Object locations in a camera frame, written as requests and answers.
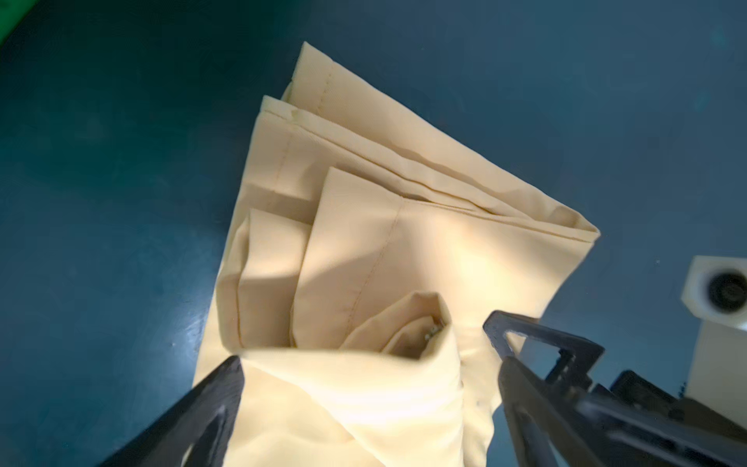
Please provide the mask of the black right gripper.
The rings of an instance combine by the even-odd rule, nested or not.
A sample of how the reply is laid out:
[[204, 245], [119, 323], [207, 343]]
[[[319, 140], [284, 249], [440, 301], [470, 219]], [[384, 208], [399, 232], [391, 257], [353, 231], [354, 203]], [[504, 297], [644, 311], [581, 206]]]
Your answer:
[[[540, 342], [558, 351], [546, 383], [590, 388], [589, 371], [604, 348], [585, 338], [544, 326], [526, 316], [494, 311], [482, 325], [501, 357], [519, 358], [509, 338]], [[744, 466], [746, 429], [704, 404], [676, 398], [632, 371], [609, 388], [597, 385], [576, 411], [611, 442], [667, 466]]]

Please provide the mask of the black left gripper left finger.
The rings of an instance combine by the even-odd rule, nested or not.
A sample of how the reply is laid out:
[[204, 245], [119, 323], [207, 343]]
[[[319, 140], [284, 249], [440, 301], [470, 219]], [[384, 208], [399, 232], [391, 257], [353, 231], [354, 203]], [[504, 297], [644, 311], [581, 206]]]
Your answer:
[[221, 466], [235, 429], [244, 375], [237, 356], [189, 393], [103, 466]]

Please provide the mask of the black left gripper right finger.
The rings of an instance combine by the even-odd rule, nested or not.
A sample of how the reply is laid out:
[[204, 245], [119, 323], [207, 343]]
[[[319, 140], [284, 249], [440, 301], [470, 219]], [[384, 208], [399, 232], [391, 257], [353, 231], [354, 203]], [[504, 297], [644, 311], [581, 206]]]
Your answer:
[[571, 466], [606, 464], [591, 424], [517, 358], [504, 359], [498, 385], [519, 465], [556, 466], [555, 451]]

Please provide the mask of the yellow tan skirt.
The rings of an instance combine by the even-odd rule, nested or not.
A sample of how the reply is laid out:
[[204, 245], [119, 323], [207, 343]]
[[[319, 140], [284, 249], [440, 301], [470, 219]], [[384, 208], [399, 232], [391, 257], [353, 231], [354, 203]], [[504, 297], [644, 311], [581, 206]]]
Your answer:
[[229, 466], [482, 466], [494, 311], [599, 230], [304, 44], [255, 122], [198, 356], [241, 360]]

